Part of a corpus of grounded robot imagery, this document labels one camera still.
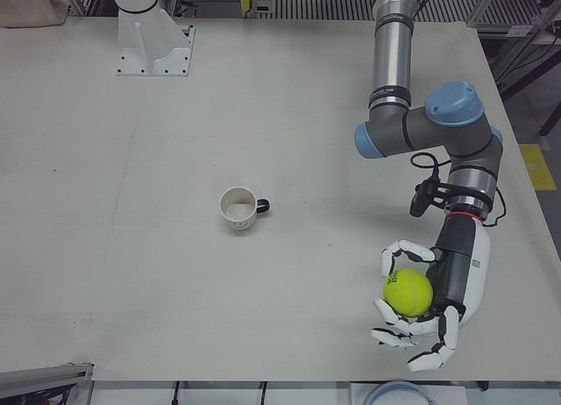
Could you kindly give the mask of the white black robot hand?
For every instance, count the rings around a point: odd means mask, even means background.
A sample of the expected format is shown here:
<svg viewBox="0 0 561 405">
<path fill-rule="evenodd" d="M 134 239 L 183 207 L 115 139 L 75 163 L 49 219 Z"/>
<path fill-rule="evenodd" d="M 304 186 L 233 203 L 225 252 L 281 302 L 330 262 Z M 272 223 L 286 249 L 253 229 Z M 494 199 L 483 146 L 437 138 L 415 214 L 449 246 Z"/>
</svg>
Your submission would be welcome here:
<svg viewBox="0 0 561 405">
<path fill-rule="evenodd" d="M 372 336 L 381 345 L 408 348 L 428 335 L 436 335 L 437 341 L 430 350 L 408 360 L 408 369 L 420 372 L 442 367 L 457 350 L 460 329 L 477 313 L 482 302 L 490 250 L 490 237 L 483 223 L 465 213 L 451 213 L 445 218 L 432 247 L 401 239 L 383 248 L 381 274 L 390 276 L 395 260 L 402 254 L 426 264 L 425 276 L 433 288 L 433 299 L 419 317 L 408 317 L 388 300 L 375 299 L 386 325 L 373 328 Z"/>
</svg>

